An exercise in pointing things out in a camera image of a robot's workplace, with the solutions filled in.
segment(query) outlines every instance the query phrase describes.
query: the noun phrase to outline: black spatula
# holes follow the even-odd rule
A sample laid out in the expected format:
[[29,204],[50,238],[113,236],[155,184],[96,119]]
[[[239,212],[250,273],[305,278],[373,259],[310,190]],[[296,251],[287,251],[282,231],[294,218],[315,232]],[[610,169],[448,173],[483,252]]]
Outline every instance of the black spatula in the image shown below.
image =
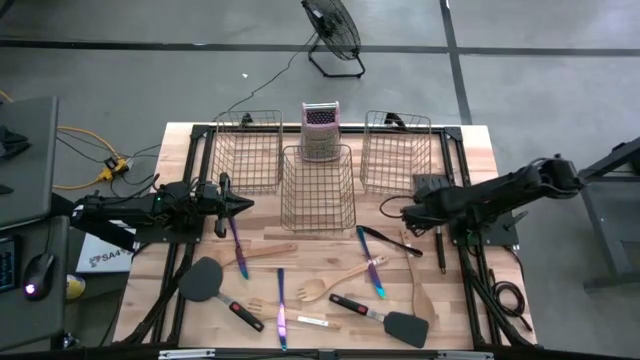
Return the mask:
[[387,334],[411,346],[421,349],[427,341],[429,323],[426,320],[396,311],[392,311],[387,315],[380,314],[362,304],[336,294],[331,294],[329,300],[360,315],[381,321]]
[[238,304],[237,301],[220,292],[222,274],[222,267],[217,261],[209,257],[203,257],[193,264],[178,282],[180,294],[182,294],[185,299],[195,302],[202,302],[212,297],[217,297],[229,307],[229,310],[244,320],[244,322],[256,331],[261,332],[264,329],[264,324],[262,324],[260,320],[243,308],[242,305]]

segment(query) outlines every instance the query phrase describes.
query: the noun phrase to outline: electric fan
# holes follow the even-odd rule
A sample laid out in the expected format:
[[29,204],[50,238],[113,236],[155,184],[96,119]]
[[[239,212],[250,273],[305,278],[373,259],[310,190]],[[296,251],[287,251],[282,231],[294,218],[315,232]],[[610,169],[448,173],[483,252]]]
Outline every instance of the electric fan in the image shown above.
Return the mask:
[[[357,77],[364,74],[365,68],[360,60],[360,35],[347,9],[340,0],[303,0],[302,7],[307,13],[311,25],[316,29],[318,37],[309,50],[309,61],[315,65],[322,75],[330,78]],[[311,55],[320,40],[329,50],[344,61],[358,60],[362,72],[357,74],[327,74]]]

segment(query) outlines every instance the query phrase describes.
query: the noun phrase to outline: computer mouse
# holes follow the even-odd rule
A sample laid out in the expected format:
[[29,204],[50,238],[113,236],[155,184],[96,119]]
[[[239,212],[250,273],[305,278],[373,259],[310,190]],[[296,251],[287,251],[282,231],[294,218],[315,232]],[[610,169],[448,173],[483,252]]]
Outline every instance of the computer mouse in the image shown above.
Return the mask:
[[29,261],[22,281],[22,292],[27,300],[41,300],[49,294],[54,260],[53,255],[42,253]]

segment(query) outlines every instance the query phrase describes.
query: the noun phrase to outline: fork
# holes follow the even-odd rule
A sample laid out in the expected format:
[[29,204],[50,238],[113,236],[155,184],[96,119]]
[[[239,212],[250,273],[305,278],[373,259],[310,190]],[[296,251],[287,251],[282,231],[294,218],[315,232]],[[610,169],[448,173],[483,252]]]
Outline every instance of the fork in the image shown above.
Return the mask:
[[[377,266],[380,264],[384,264],[387,261],[389,261],[388,256],[378,256],[377,258],[373,259],[372,264],[374,266]],[[316,300],[324,293],[326,293],[329,289],[331,289],[335,284],[361,272],[364,272],[368,268],[369,262],[366,262],[336,276],[307,280],[304,282],[304,284],[302,284],[302,287],[298,289],[296,295],[298,299],[302,301]]]
[[[275,319],[278,317],[278,307],[265,300],[253,298],[249,300],[247,310],[262,320]],[[328,327],[330,329],[342,328],[342,323],[338,321],[325,320],[323,314],[303,313],[300,310],[285,309],[284,317],[290,321],[299,321],[307,324]]]

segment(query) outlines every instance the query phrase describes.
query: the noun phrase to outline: yellow cable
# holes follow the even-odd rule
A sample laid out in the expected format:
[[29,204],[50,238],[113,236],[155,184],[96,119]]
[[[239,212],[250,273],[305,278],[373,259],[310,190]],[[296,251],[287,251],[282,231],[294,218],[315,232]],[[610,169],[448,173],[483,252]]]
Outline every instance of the yellow cable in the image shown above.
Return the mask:
[[7,99],[8,102],[13,102],[13,99],[11,98],[11,96],[7,95],[7,93],[2,90],[0,90],[0,96]]
[[120,154],[118,154],[116,152],[116,150],[113,148],[113,146],[111,146],[111,144],[109,144],[107,142],[107,140],[101,138],[100,136],[98,136],[96,133],[89,131],[89,130],[85,130],[85,129],[80,129],[80,128],[74,128],[74,127],[70,127],[70,126],[58,126],[58,130],[65,130],[65,131],[75,131],[75,132],[79,132],[79,133],[83,133],[83,134],[87,134],[89,136],[93,136],[96,140],[100,141],[101,143],[103,143],[106,147],[109,148],[109,150],[111,150],[111,152],[113,153],[113,155],[115,155],[116,158],[120,159]]
[[77,186],[53,185],[53,188],[57,189],[57,190],[80,190],[80,189],[85,189],[85,188],[88,188],[90,186],[93,186],[93,185],[99,183],[100,181],[102,181],[102,179],[98,178],[98,179],[95,179],[92,182],[90,182],[88,184],[84,184],[84,185],[77,185]]

